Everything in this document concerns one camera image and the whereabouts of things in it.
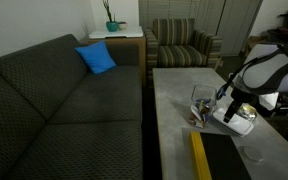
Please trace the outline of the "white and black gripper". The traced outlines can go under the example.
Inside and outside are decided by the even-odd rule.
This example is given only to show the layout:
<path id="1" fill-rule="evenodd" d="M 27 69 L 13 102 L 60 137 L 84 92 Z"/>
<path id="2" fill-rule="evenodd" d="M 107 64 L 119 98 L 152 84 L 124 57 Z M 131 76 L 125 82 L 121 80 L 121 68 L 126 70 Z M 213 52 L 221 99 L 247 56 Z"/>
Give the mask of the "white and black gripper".
<path id="1" fill-rule="evenodd" d="M 238 111 L 242 103 L 250 103 L 256 99 L 256 95 L 244 92 L 237 87 L 233 88 L 231 97 L 233 98 L 233 102 L 230 104 L 224 115 L 224 121 L 226 123 L 231 120 L 231 118 Z"/>

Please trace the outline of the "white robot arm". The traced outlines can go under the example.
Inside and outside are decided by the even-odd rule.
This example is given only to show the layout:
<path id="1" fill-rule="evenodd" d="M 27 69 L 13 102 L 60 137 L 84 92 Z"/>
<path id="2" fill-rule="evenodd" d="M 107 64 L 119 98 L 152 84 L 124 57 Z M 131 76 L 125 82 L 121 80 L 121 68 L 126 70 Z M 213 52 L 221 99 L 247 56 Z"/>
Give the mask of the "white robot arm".
<path id="1" fill-rule="evenodd" d="M 283 45 L 257 45 L 263 55 L 256 55 L 246 61 L 217 92 L 220 100 L 231 83 L 234 88 L 231 93 L 233 102 L 224 115 L 228 123 L 243 103 L 252 101 L 257 95 L 276 92 L 288 92 L 288 42 Z"/>

